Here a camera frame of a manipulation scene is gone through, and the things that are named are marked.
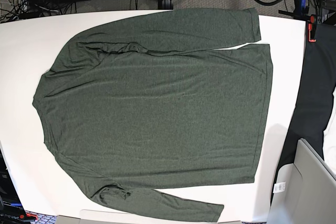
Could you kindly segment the dark green long-sleeve shirt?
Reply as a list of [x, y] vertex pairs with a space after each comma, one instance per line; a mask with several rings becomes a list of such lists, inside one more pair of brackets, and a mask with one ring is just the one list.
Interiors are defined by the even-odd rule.
[[140, 216], [217, 222], [223, 205], [168, 188], [252, 183], [272, 61], [255, 9], [180, 9], [85, 30], [33, 99], [44, 143], [93, 202]]

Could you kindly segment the orange black clamp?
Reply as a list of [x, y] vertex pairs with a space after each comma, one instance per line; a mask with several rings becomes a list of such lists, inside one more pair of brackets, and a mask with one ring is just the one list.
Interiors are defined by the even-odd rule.
[[308, 41], [309, 42], [316, 42], [315, 34], [317, 25], [320, 22], [319, 16], [316, 14], [312, 14], [308, 21]]

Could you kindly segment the grey plastic bin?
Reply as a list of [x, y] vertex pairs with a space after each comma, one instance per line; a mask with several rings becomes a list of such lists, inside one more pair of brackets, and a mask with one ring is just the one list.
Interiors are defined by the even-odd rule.
[[279, 170], [273, 192], [267, 223], [335, 223], [335, 175], [306, 140]]

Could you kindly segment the red black tool bottom-left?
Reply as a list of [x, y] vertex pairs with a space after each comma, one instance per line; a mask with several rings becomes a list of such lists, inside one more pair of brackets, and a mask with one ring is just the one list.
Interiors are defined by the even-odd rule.
[[38, 221], [38, 216], [36, 214], [25, 213], [23, 215], [19, 215], [19, 221], [21, 222], [35, 222]]

